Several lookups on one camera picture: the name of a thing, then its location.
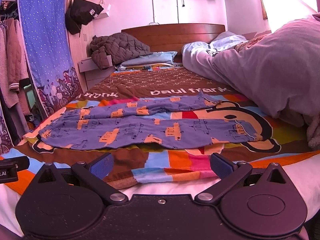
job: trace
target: blue pillow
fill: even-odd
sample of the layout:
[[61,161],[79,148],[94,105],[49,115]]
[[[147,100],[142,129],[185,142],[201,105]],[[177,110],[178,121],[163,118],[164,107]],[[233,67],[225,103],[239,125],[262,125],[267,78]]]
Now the blue pillow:
[[139,56],[139,57],[127,60],[125,62],[122,62],[120,67],[125,68],[128,66],[148,65],[148,64],[154,64],[154,63],[167,63],[171,65],[176,65],[176,63],[173,62],[173,59],[177,54],[178,52],[176,51],[153,52],[152,54],[147,56]]

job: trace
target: wooden headboard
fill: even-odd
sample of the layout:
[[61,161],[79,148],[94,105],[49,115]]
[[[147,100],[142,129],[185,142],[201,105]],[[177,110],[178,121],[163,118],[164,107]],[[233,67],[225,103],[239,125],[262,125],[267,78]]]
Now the wooden headboard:
[[122,30],[150,46],[151,51],[177,51],[176,62],[182,61],[181,48],[193,41],[210,43],[225,26],[221,24],[180,23],[148,25]]

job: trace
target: hanging bag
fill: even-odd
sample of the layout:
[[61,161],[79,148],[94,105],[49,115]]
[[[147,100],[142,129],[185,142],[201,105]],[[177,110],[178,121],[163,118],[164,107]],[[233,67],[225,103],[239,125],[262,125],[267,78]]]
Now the hanging bag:
[[65,14],[66,28],[72,35],[79,33],[79,36],[80,36],[81,24],[76,23],[74,19],[71,17],[70,15],[71,7],[72,7],[72,0],[70,0],[68,10],[66,11],[66,14]]
[[99,4],[87,0],[70,0],[65,15],[66,28],[71,34],[80,33],[81,25],[87,25],[103,10]]
[[103,10],[100,4],[87,0],[73,0],[70,16],[76,23],[87,25]]

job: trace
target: white wall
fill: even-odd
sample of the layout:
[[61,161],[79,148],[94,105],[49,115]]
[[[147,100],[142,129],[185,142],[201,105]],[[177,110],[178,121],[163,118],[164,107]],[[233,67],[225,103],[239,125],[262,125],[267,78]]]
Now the white wall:
[[[111,4],[110,17],[94,20],[97,36],[111,35],[122,29],[153,22],[151,0],[105,0]],[[225,0],[178,0],[180,23],[215,23],[227,28]],[[155,21],[178,23],[176,0],[154,0]]]
[[261,0],[225,0],[228,30],[236,34],[270,30],[262,16]]

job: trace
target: brown quilted jacket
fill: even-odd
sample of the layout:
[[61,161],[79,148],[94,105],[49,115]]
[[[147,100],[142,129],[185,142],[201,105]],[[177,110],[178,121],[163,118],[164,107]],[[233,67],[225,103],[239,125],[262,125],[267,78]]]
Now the brown quilted jacket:
[[111,36],[94,37],[90,43],[91,58],[100,68],[108,65],[107,55],[111,55],[113,65],[139,56],[151,54],[150,47],[128,33],[115,33]]

